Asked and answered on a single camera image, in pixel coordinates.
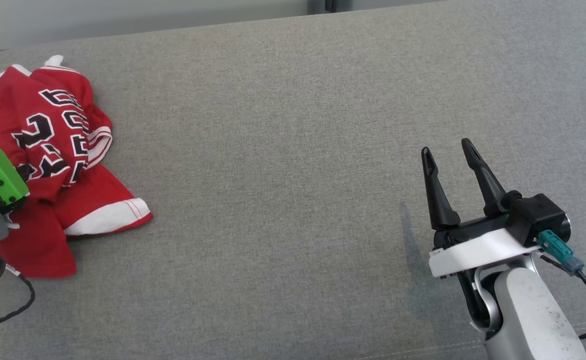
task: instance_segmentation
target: fabric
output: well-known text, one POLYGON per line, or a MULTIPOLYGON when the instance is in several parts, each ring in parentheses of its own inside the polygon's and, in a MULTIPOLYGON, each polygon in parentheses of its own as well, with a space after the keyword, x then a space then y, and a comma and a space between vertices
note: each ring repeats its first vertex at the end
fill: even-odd
POLYGON ((28 277, 76 273, 67 235, 121 231, 152 217, 99 164, 113 139, 111 121, 94 105, 87 78, 62 59, 0 73, 0 148, 29 190, 26 205, 11 214, 19 228, 0 242, 0 254, 28 277), (119 203, 131 205, 113 206, 119 203))
MULTIPOLYGON (((458 281, 428 268, 423 146, 462 220, 483 214, 463 137, 507 191, 567 211, 586 263, 586 0, 80 39, 0 71, 44 53, 91 80, 101 164, 155 219, 71 241, 77 276, 33 283, 0 359, 486 360, 458 281)), ((581 281, 537 268, 586 331, 581 281)), ((26 299, 0 282, 0 315, 26 299)))

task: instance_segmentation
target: cable connector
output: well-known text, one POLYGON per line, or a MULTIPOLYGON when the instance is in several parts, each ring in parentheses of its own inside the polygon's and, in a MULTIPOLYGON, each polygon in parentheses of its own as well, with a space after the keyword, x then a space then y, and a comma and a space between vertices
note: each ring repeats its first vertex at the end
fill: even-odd
POLYGON ((544 230, 537 236, 537 244, 542 251, 549 253, 562 264, 570 276, 584 268, 582 260, 574 256, 573 250, 551 230, 544 230))

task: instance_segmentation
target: teal connector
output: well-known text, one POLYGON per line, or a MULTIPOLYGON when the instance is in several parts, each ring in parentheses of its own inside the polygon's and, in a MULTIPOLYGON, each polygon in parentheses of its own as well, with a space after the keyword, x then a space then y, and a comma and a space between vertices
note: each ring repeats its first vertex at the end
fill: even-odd
POLYGON ((540 232, 537 244, 542 251, 557 259, 570 276, 574 276, 576 271, 584 268, 582 260, 574 256, 573 250, 555 232, 551 230, 540 232))

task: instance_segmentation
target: gray tablecloth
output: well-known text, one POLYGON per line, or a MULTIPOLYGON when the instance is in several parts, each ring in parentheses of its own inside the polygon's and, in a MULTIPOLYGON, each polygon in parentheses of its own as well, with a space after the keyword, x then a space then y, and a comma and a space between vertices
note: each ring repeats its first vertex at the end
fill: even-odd
MULTIPOLYGON (((70 243, 0 359, 480 360, 455 279, 432 278, 419 152, 462 219, 460 139, 544 192, 586 262, 586 0, 448 0, 0 52, 81 71, 114 124, 103 163, 142 228, 70 243)), ((579 333, 586 289, 539 270, 579 333)), ((0 283, 0 315, 28 292, 0 283)))

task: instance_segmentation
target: gray wall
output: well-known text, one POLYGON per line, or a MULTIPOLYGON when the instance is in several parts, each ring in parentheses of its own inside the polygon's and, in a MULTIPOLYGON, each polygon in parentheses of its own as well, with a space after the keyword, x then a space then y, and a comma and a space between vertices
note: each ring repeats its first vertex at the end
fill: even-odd
POLYGON ((0 0, 0 50, 37 43, 300 16, 309 0, 0 0))

